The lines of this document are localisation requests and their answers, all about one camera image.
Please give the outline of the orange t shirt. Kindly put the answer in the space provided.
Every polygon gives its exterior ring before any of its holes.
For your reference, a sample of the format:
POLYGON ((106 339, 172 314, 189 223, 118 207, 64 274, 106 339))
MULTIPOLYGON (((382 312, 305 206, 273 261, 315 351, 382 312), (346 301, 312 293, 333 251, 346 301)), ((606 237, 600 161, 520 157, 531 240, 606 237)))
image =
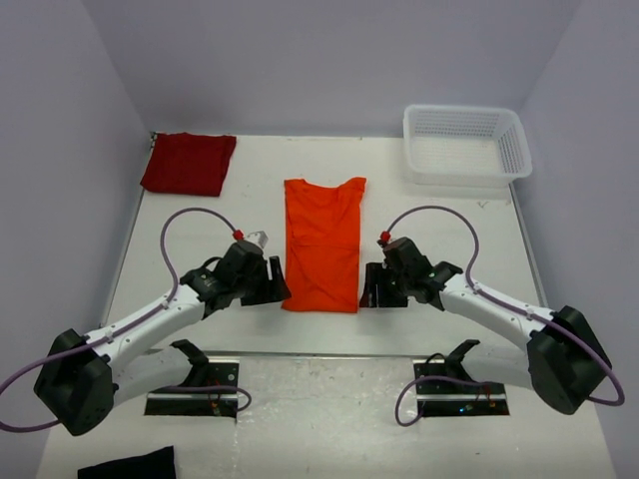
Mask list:
POLYGON ((337 187, 284 181, 286 281, 292 312, 358 311, 361 202, 366 179, 337 187))

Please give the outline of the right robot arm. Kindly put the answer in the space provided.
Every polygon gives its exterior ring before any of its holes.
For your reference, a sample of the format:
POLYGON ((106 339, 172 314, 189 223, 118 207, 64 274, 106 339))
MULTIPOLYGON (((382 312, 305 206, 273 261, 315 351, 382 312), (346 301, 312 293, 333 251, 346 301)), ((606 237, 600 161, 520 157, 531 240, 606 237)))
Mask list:
POLYGON ((455 391, 491 382, 533 390, 555 411, 571 415, 593 400, 604 380, 620 385, 612 364, 584 314, 571 306, 534 306, 476 281, 468 267, 432 263, 409 238, 379 240, 381 262, 365 267, 363 308, 401 308, 411 299, 469 319, 509 342, 489 347, 467 339, 444 355, 439 373, 418 380, 441 381, 455 391))

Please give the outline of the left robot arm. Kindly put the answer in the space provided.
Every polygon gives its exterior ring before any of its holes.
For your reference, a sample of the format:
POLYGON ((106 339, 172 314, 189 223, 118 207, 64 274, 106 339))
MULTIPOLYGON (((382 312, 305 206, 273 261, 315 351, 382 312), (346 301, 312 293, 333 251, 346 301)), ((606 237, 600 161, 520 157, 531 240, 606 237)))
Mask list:
POLYGON ((147 394, 231 392, 206 384, 209 360, 187 339, 152 348, 172 334, 229 307, 282 302, 292 294, 278 256, 245 239, 225 255, 186 272, 157 303, 85 335, 58 335, 34 391, 73 436, 97 427, 124 402, 147 394))

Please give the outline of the folded dark red shirt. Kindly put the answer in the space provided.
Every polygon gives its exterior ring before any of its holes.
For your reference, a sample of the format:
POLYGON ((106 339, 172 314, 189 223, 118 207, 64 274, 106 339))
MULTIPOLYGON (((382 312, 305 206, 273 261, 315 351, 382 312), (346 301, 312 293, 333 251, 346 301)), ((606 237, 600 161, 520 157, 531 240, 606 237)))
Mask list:
POLYGON ((237 142, 235 136, 158 134, 141 186, 156 194, 217 198, 237 142))

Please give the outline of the white plastic basket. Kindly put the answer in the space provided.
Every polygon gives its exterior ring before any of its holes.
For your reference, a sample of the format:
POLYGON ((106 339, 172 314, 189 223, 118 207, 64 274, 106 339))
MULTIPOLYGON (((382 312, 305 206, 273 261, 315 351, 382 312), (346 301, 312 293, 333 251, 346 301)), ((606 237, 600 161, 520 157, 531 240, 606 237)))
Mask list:
POLYGON ((508 109, 410 105, 403 151, 418 185, 499 189, 532 173, 519 116, 508 109))

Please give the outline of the black cloth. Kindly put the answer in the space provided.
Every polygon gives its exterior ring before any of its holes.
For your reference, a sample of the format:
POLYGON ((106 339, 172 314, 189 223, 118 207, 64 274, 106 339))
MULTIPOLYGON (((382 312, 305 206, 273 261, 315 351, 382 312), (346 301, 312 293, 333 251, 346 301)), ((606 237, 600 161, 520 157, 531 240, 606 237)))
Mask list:
POLYGON ((108 461, 77 471, 78 479, 177 479, 173 446, 154 452, 108 461))

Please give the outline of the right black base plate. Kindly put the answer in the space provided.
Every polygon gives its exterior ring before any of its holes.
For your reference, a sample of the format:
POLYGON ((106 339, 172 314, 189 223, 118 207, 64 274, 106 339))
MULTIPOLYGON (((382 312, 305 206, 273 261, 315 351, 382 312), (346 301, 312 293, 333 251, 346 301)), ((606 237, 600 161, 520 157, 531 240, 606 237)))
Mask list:
POLYGON ((446 380, 437 378, 418 384, 416 386, 418 394, 474 394, 476 397, 480 395, 488 397, 505 392, 504 385, 500 383, 472 386, 475 380, 471 379, 459 364, 453 363, 450 365, 446 356, 441 353, 434 353, 427 359, 417 360, 413 364, 413 371, 416 379, 426 376, 446 377, 446 380))

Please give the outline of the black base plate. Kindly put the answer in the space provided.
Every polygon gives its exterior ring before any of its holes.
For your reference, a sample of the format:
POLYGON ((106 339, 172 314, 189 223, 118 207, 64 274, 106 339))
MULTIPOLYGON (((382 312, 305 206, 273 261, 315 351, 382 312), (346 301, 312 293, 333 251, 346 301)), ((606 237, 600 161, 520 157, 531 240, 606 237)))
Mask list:
POLYGON ((237 361, 208 358, 192 367, 186 378, 177 386, 166 386, 154 390, 158 394, 206 394, 220 397, 233 394, 230 390, 238 386, 240 365, 237 361))
POLYGON ((446 356, 441 353, 434 353, 427 359, 417 360, 413 364, 413 371, 416 379, 426 376, 446 377, 446 380, 437 378, 418 384, 416 386, 418 394, 474 394, 476 397, 480 395, 488 397, 505 392, 504 385, 500 383, 472 386, 475 380, 471 379, 459 364, 453 363, 450 365, 446 356))

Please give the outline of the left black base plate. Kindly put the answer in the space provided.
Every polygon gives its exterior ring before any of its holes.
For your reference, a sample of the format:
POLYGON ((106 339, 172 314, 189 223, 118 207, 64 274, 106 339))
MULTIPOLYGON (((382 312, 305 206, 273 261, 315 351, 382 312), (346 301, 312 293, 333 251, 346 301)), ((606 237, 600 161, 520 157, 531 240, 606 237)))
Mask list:
POLYGON ((206 394, 220 397, 233 394, 230 390, 238 386, 240 365, 237 361, 208 358, 192 367, 186 378, 177 386, 166 386, 154 390, 158 394, 206 394))

